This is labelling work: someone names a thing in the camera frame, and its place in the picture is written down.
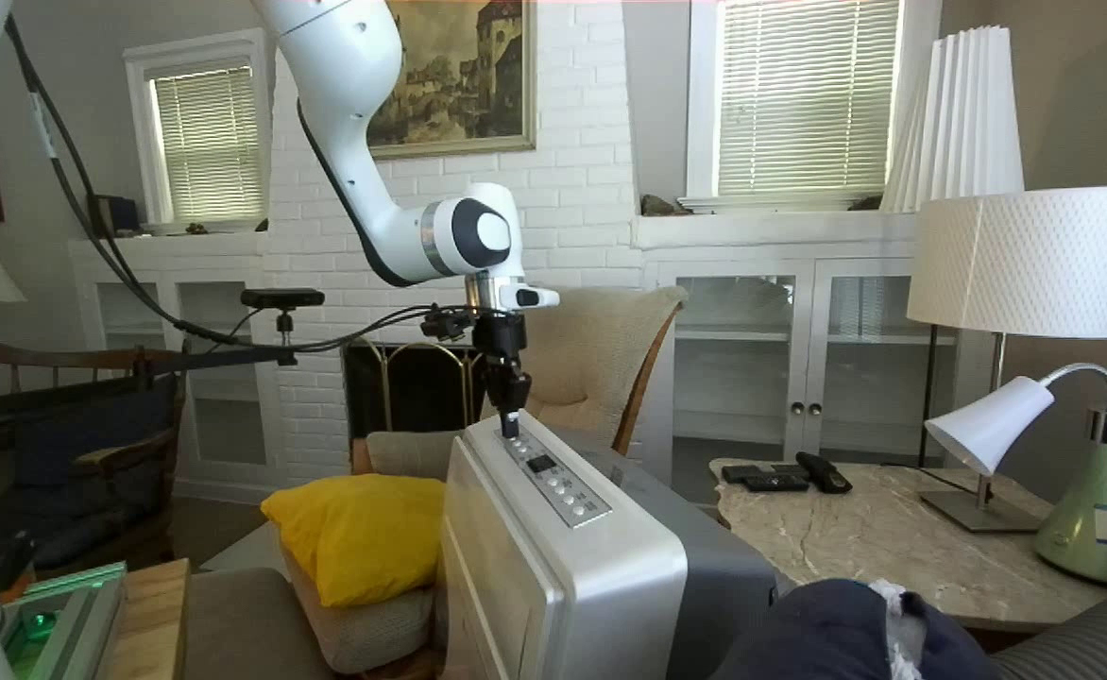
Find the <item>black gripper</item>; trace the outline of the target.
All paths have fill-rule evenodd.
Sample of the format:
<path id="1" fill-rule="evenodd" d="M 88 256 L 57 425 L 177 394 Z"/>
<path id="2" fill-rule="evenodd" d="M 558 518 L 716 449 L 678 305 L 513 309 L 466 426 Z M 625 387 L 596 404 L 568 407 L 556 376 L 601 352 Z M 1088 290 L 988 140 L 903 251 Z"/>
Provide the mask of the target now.
<path id="1" fill-rule="evenodd" d="M 523 313 L 485 313 L 474 326 L 474 349 L 486 364 L 486 389 L 500 394 L 501 438 L 523 436 L 523 411 L 525 411 L 530 387 L 533 387 L 533 379 L 523 369 L 525 318 Z"/>

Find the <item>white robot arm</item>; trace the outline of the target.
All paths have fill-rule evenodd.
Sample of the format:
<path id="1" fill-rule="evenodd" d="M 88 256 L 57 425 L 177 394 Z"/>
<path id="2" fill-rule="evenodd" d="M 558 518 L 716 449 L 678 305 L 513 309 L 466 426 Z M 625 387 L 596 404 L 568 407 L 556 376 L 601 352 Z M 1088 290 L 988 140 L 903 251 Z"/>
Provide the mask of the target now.
<path id="1" fill-rule="evenodd" d="M 402 30 L 384 0 L 253 0 L 299 85 L 301 131 L 348 211 L 364 256 L 393 289 L 466 275 L 454 318 L 476 326 L 476 349 L 501 367 L 493 402 L 501 438 L 519 438 L 530 376 L 525 309 L 547 309 L 558 290 L 533 289 L 523 260 L 513 192 L 476 180 L 423 211 L 402 207 L 384 189 L 365 127 L 402 78 Z"/>

